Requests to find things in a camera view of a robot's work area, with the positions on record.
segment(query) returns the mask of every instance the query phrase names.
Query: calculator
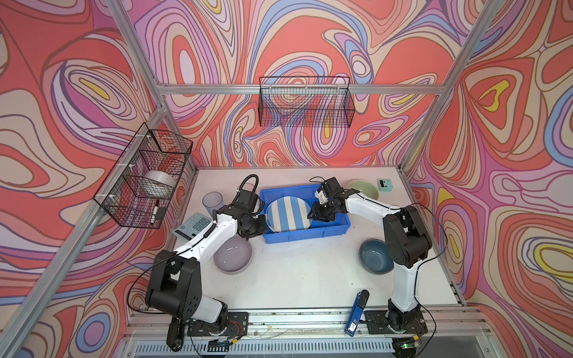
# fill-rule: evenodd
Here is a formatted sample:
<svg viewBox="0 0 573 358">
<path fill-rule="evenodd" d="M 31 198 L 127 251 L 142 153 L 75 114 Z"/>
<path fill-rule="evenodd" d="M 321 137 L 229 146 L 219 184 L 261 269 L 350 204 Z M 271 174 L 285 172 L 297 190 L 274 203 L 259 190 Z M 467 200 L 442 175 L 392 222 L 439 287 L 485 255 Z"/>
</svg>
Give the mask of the calculator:
<svg viewBox="0 0 573 358">
<path fill-rule="evenodd" d="M 203 214 L 195 213 L 172 233 L 185 241 L 193 240 L 205 227 L 210 226 L 213 220 Z"/>
<path fill-rule="evenodd" d="M 378 191 L 392 191 L 392 181 L 390 179 L 378 179 Z"/>
</svg>

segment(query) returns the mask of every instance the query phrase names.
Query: blue ceramic bowl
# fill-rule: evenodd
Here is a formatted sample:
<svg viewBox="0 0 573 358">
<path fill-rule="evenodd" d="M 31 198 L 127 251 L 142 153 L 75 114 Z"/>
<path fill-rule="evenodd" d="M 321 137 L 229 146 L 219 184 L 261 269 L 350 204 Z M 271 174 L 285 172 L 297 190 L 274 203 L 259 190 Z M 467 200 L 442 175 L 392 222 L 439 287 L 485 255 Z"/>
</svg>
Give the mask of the blue ceramic bowl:
<svg viewBox="0 0 573 358">
<path fill-rule="evenodd" d="M 394 261 L 386 249 L 386 243 L 378 239 L 368 239 L 360 245 L 358 256 L 362 265 L 375 274 L 388 273 L 394 268 Z"/>
</svg>

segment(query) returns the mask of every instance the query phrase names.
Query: blue plastic bin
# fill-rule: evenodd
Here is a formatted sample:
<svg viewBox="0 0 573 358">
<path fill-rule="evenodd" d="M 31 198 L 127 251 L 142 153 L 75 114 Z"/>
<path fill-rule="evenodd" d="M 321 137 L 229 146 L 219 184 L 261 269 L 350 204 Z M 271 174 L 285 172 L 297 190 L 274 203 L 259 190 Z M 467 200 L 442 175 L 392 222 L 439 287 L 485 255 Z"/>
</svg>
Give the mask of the blue plastic bin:
<svg viewBox="0 0 573 358">
<path fill-rule="evenodd" d="M 300 185 L 296 187 L 263 189 L 260 192 L 261 199 L 265 202 L 263 213 L 266 208 L 278 198 L 283 196 L 296 196 L 306 201 L 311 207 L 312 203 L 317 202 L 315 192 L 320 184 Z M 321 222 L 313 220 L 311 226 L 306 230 L 286 231 L 284 233 L 275 233 L 271 229 L 263 235 L 266 243 L 289 242 L 296 240 L 314 239 L 317 237 L 329 237 L 344 235 L 350 227 L 348 215 L 338 213 L 336 220 L 331 222 Z"/>
</svg>

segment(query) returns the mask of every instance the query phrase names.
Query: green bowl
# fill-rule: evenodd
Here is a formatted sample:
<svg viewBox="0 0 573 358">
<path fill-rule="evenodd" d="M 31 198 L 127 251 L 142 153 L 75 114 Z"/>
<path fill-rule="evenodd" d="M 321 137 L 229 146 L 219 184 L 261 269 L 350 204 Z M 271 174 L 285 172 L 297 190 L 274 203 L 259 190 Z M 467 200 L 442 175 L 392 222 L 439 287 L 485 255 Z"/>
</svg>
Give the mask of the green bowl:
<svg viewBox="0 0 573 358">
<path fill-rule="evenodd" d="M 378 200 L 378 188 L 372 185 L 366 180 L 358 179 L 353 180 L 346 186 L 348 189 L 359 190 L 363 195 L 366 195 L 370 199 Z"/>
</svg>

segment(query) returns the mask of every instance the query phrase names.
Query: marker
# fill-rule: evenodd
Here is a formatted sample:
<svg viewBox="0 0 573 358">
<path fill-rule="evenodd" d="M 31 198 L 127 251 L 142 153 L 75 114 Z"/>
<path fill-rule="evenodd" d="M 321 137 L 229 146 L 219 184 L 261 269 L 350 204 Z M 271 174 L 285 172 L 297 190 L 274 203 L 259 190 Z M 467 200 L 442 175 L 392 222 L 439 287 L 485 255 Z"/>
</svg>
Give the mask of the marker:
<svg viewBox="0 0 573 358">
<path fill-rule="evenodd" d="M 155 201 L 155 207 L 153 208 L 153 215 L 151 215 L 151 223 L 152 224 L 155 222 L 155 214 L 157 214 L 158 210 L 159 210 L 159 199 L 157 199 Z"/>
</svg>

